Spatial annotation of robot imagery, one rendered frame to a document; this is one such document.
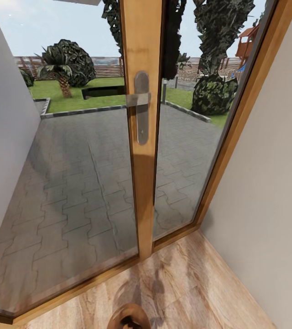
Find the trash can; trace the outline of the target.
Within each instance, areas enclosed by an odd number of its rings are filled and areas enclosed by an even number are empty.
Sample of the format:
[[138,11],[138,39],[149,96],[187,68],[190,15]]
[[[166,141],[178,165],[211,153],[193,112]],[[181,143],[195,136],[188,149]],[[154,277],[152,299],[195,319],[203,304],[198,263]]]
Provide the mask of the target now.
[[127,303],[114,312],[106,329],[151,329],[151,323],[143,308]]

